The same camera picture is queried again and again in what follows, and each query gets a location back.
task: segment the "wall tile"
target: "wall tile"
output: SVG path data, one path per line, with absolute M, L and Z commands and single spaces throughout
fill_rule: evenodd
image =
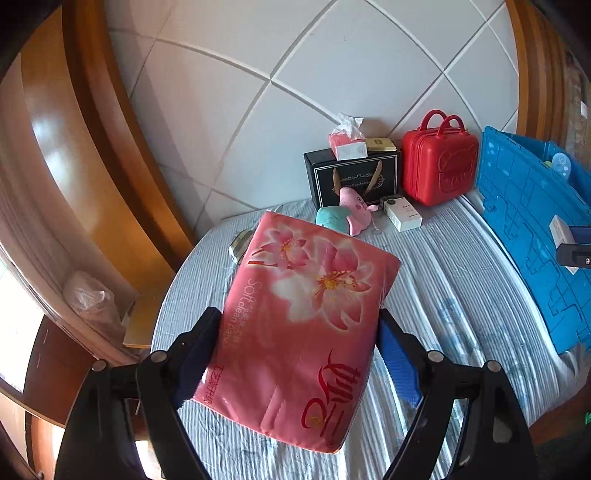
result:
M 129 96 L 154 44 L 154 39 L 140 37 L 134 33 L 111 32 L 111 43 L 123 85 Z
M 517 70 L 517 47 L 515 46 L 515 35 L 513 33 L 511 17 L 509 17 L 509 11 L 507 10 L 506 5 L 503 5 L 491 18 L 489 25 L 499 38 L 507 55 L 509 55 L 513 67 Z
M 396 127 L 390 137 L 402 138 L 407 131 L 417 129 L 421 125 L 425 114 L 434 109 L 442 110 L 446 115 L 459 115 L 466 129 L 473 135 L 480 136 L 480 127 L 474 120 L 470 110 L 468 110 L 452 84 L 442 75 L 412 111 L 402 120 L 400 125 Z M 435 115 L 431 118 L 429 127 L 436 127 L 440 124 L 441 117 Z
M 329 0 L 180 0 L 160 38 L 270 74 L 281 56 Z
M 228 152 L 216 190 L 258 208 L 309 198 L 303 153 L 327 148 L 334 127 L 296 98 L 268 87 Z
M 263 81 L 156 41 L 132 103 L 156 160 L 212 185 L 218 162 Z
M 155 37 L 168 16 L 173 0 L 105 0 L 109 28 Z
M 341 0 L 277 78 L 333 115 L 364 116 L 366 135 L 383 136 L 438 73 L 416 43 L 374 7 Z
M 500 4 L 505 3 L 504 0 L 471 0 L 474 6 L 487 20 L 491 17 L 493 12 L 499 8 Z
M 205 211 L 199 219 L 195 232 L 201 238 L 211 227 L 217 225 L 222 220 L 251 211 L 252 209 L 250 207 L 240 202 L 232 200 L 225 195 L 220 195 L 218 192 L 212 192 L 205 204 Z
M 518 115 L 518 113 L 519 113 L 519 110 L 517 110 L 515 112 L 515 115 L 513 115 L 511 117 L 511 120 L 509 120 L 509 122 L 507 123 L 507 125 L 503 129 L 503 132 L 507 132 L 508 134 L 517 133 L 517 115 Z
M 194 226 L 207 201 L 210 187 L 195 183 L 190 177 L 160 165 L 160 171 L 172 191 L 187 223 Z
M 444 68 L 484 23 L 470 0 L 375 0 L 375 3 L 410 32 Z
M 488 26 L 454 61 L 447 74 L 482 128 L 505 126 L 517 108 L 517 72 Z

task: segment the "suitcase handle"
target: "suitcase handle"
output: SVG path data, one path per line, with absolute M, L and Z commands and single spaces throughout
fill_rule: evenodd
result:
M 427 115 L 425 115 L 425 118 L 423 118 L 423 121 L 421 122 L 421 126 L 418 129 L 419 130 L 426 130 L 427 125 L 429 124 L 429 120 L 431 119 L 431 117 L 433 115 L 441 115 L 441 118 L 443 118 L 444 120 L 447 117 L 447 115 L 445 113 L 443 113 L 441 110 L 431 110 Z
M 468 135 L 468 132 L 466 132 L 466 128 L 464 127 L 464 122 L 462 122 L 462 119 L 457 115 L 450 115 L 445 117 L 443 122 L 441 122 L 441 125 L 439 126 L 439 130 L 437 130 L 437 135 L 435 138 L 443 138 L 445 136 L 443 134 L 443 131 L 446 127 L 451 127 L 449 123 L 452 120 L 455 120 L 457 124 L 460 126 L 460 135 Z

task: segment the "pink flower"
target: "pink flower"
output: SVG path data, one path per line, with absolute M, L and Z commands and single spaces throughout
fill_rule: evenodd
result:
M 371 287 L 366 280 L 371 266 L 359 267 L 359 258 L 352 248 L 335 248 L 327 241 L 319 242 L 316 289 L 312 305 L 335 327 L 347 330 L 343 315 L 355 323 L 361 321 L 362 303 L 359 294 Z
M 252 256 L 263 252 L 269 256 L 265 262 L 250 261 L 249 264 L 273 266 L 280 270 L 293 270 L 294 267 L 303 267 L 306 264 L 308 254 L 302 248 L 306 244 L 306 240 L 294 240 L 293 232 L 287 228 L 270 230 L 268 234 L 273 241 L 260 247 Z

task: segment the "teal plush body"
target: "teal plush body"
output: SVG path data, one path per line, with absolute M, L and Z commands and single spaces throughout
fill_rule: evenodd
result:
M 349 235 L 350 225 L 347 220 L 349 215 L 351 215 L 351 211 L 345 207 L 323 207 L 316 212 L 316 225 Z

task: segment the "blue storage box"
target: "blue storage box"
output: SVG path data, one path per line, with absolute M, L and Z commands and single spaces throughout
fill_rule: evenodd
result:
M 476 185 L 483 217 L 515 261 L 558 353 L 591 348 L 591 270 L 574 275 L 556 262 L 550 222 L 591 225 L 591 177 L 571 158 L 568 182 L 543 164 L 557 152 L 542 142 L 486 127 Z

